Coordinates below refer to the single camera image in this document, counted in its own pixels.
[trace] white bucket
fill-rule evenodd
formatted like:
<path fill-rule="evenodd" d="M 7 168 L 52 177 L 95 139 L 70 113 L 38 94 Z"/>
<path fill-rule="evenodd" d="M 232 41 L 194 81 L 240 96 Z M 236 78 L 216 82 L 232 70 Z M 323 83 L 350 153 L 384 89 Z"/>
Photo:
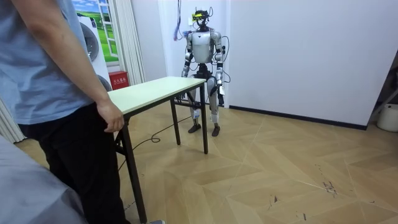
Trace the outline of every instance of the white bucket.
<path fill-rule="evenodd" d="M 398 132 L 398 105 L 385 105 L 377 126 L 386 131 Z"/>

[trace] fire extinguisher box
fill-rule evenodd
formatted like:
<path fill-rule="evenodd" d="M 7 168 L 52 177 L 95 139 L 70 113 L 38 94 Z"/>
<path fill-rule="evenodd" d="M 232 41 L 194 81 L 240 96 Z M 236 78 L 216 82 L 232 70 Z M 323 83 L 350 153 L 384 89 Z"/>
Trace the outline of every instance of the fire extinguisher box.
<path fill-rule="evenodd" d="M 129 80 L 127 79 L 127 72 L 111 72 L 109 73 L 109 79 L 113 90 L 118 90 L 129 86 Z"/>

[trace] black pants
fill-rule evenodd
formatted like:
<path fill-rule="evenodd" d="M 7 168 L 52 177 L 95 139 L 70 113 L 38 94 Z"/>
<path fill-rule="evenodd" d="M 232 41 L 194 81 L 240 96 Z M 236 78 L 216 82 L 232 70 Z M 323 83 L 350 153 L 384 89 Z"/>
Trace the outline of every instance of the black pants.
<path fill-rule="evenodd" d="M 50 171 L 79 194 L 90 224 L 129 223 L 113 134 L 104 132 L 106 123 L 94 103 L 55 121 L 19 127 L 39 142 Z"/>

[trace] yellow sensor on robot head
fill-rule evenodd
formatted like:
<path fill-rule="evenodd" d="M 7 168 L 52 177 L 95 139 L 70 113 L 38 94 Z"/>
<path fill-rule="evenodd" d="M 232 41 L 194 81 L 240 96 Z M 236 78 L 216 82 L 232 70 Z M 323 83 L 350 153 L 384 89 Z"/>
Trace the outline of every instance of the yellow sensor on robot head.
<path fill-rule="evenodd" d="M 196 11 L 194 14 L 192 14 L 192 21 L 202 21 L 206 20 L 209 18 L 209 13 L 207 11 Z"/>

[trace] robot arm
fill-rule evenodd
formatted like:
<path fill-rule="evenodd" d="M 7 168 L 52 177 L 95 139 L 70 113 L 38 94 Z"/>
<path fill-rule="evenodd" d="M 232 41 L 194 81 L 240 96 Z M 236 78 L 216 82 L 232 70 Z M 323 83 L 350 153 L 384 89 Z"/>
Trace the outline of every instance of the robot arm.
<path fill-rule="evenodd" d="M 216 46 L 216 80 L 217 86 L 220 87 L 223 84 L 223 45 L 221 43 L 221 34 L 219 32 L 211 32 L 211 38 L 214 40 Z"/>
<path fill-rule="evenodd" d="M 187 35 L 187 53 L 185 54 L 185 65 L 181 73 L 181 77 L 187 77 L 189 72 L 189 66 L 193 58 L 192 54 L 192 33 Z"/>

